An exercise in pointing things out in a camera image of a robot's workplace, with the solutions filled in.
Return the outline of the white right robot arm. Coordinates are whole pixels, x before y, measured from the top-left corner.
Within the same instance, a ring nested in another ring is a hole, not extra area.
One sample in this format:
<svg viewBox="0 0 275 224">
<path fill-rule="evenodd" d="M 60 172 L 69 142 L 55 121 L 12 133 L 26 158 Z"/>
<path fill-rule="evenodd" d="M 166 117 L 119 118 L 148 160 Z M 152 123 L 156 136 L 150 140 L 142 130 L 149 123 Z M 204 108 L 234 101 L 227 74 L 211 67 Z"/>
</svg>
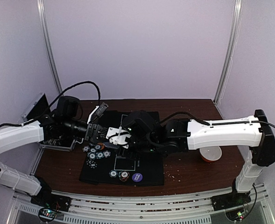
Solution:
<svg viewBox="0 0 275 224">
<path fill-rule="evenodd" d="M 232 191 L 211 198 L 215 210 L 240 206 L 251 201 L 250 191 L 264 167 L 275 163 L 275 125 L 268 122 L 263 110 L 254 115 L 230 120 L 202 120 L 191 113 L 187 118 L 171 114 L 155 121 L 146 111 L 127 115 L 119 128 L 108 128 L 107 140 L 126 152 L 152 148 L 168 155 L 210 147 L 247 146 L 249 153 Z"/>
</svg>

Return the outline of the orange big blind button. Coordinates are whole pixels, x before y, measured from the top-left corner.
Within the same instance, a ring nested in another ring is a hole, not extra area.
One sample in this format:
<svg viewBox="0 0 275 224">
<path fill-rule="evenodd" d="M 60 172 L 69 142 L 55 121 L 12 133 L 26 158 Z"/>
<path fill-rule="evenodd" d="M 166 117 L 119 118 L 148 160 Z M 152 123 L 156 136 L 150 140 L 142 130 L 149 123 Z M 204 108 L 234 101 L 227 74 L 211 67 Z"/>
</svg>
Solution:
<svg viewBox="0 0 275 224">
<path fill-rule="evenodd" d="M 94 146 L 94 148 L 97 150 L 97 151 L 100 151 L 100 150 L 103 150 L 105 148 L 104 144 L 102 143 L 99 143 L 99 144 L 96 144 Z"/>
</svg>

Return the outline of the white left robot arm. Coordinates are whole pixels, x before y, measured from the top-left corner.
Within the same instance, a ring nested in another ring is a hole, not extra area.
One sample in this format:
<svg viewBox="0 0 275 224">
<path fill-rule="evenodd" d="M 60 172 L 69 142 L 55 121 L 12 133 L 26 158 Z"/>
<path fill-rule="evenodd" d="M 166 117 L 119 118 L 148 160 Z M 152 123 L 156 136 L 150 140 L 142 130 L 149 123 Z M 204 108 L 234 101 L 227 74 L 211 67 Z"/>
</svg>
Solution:
<svg viewBox="0 0 275 224">
<path fill-rule="evenodd" d="M 47 107 L 40 115 L 26 122 L 0 124 L 0 154 L 31 143 L 49 140 L 60 133 L 89 140 L 92 137 L 92 129 L 95 127 L 94 121 L 103 115 L 108 105 L 100 101 L 100 89 L 92 81 L 76 83 L 64 89 L 64 92 L 83 84 L 92 84 L 98 94 L 97 106 L 90 113 L 86 122 L 75 119 L 77 109 L 80 106 L 79 99 L 60 93 L 51 102 L 52 105 L 57 104 L 53 111 Z M 5 166 L 1 162 L 0 185 L 23 191 L 36 204 L 46 208 L 57 203 L 56 197 L 51 193 L 51 187 L 42 178 L 27 175 Z"/>
</svg>

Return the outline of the mixed colour chip stack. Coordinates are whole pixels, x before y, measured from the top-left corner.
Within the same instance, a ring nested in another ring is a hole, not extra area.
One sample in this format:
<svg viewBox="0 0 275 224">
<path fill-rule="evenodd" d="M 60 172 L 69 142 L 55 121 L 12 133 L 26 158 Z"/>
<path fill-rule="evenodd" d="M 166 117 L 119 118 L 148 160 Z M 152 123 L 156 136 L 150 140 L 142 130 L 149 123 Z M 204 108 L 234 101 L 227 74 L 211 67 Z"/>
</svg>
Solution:
<svg viewBox="0 0 275 224">
<path fill-rule="evenodd" d="M 129 172 L 127 172 L 127 171 L 120 171 L 119 172 L 119 179 L 122 182 L 126 182 L 129 177 L 130 177 L 130 173 Z"/>
</svg>

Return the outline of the purple small blind button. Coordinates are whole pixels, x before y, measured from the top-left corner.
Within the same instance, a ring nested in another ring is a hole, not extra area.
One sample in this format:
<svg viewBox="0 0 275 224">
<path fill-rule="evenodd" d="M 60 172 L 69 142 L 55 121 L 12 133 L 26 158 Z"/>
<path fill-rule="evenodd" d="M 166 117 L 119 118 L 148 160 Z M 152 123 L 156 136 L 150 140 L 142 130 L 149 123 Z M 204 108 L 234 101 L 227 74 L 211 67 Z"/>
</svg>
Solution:
<svg viewBox="0 0 275 224">
<path fill-rule="evenodd" d="M 141 173 L 134 173 L 132 175 L 133 182 L 141 182 L 143 179 L 143 175 Z"/>
</svg>

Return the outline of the black hundred chip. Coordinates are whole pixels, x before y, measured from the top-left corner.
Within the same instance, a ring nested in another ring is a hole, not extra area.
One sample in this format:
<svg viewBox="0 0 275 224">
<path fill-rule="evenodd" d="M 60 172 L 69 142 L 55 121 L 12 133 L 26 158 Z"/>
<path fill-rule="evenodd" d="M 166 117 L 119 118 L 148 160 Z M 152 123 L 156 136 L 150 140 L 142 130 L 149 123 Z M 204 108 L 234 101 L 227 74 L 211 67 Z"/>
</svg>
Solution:
<svg viewBox="0 0 275 224">
<path fill-rule="evenodd" d="M 95 169 L 97 167 L 97 163 L 95 160 L 87 160 L 86 165 L 92 169 Z"/>
</svg>

